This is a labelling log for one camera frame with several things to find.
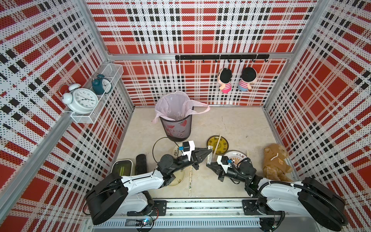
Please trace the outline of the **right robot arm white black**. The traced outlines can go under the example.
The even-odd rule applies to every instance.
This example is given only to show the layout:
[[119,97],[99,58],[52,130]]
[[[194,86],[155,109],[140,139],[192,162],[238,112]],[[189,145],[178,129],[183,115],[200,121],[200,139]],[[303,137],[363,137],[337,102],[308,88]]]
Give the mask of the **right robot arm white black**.
[[245,191],[257,200],[256,205],[262,214],[290,212],[308,216],[336,232],[348,225],[342,197],[311,177],[289,182],[263,178],[256,174],[257,170],[249,158],[235,164],[227,156],[219,156],[216,162],[206,166],[220,181],[229,178],[233,182],[244,183]]

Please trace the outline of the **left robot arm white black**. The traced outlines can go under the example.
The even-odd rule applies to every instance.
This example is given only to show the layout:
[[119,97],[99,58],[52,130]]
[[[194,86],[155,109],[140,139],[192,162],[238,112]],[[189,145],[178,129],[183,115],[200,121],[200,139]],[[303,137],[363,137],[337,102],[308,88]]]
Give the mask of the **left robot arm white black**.
[[146,191],[168,186],[175,180],[174,173],[188,166],[195,170],[199,164],[212,155],[208,148],[191,148],[179,157],[165,154],[154,171],[136,176],[119,176],[111,173],[86,193],[85,199],[92,223],[99,225],[120,211],[148,214],[148,205],[153,200]]

